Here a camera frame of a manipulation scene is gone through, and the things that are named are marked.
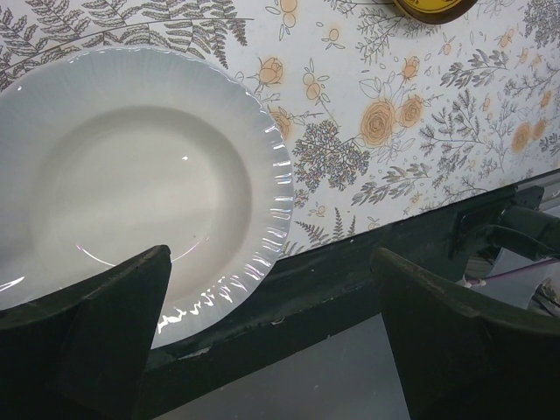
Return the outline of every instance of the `yellow object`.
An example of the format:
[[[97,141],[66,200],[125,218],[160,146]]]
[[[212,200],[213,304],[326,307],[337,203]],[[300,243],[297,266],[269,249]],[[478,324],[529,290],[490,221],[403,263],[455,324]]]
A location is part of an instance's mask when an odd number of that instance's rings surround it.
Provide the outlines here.
[[[441,25],[458,18],[476,0],[394,0],[406,15],[426,24]]]

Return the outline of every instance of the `table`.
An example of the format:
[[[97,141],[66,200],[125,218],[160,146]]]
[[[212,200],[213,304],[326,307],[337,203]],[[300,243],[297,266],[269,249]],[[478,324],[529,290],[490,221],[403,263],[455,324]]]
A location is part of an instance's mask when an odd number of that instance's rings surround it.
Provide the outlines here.
[[[560,4],[480,0],[439,26],[387,0],[2,0],[0,88],[84,48],[212,61],[292,155],[293,256],[560,166]]]

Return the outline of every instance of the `white plate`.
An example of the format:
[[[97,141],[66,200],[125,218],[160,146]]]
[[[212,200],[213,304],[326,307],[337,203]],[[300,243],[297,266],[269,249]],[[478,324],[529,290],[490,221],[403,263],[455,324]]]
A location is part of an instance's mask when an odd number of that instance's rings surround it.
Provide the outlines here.
[[[205,61],[83,52],[2,93],[0,127],[0,309],[164,243],[159,347],[230,313],[284,245],[293,185],[280,132]]]

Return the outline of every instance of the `plate center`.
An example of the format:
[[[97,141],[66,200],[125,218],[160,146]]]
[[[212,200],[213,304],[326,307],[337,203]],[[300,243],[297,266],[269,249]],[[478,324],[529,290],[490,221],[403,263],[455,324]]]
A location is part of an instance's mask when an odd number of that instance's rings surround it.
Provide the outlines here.
[[[249,224],[250,184],[230,142],[168,108],[99,115],[61,139],[45,162],[32,233],[58,276],[92,276],[160,243],[170,290],[212,282]]]

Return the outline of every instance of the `floral tablecloth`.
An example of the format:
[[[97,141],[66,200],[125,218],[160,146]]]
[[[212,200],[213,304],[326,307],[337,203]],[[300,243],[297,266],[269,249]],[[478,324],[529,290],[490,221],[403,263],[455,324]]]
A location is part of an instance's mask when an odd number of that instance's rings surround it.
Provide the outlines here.
[[[0,88],[96,46],[223,67],[291,152],[291,256],[559,167],[559,23],[555,0],[439,26],[389,0],[0,0]]]

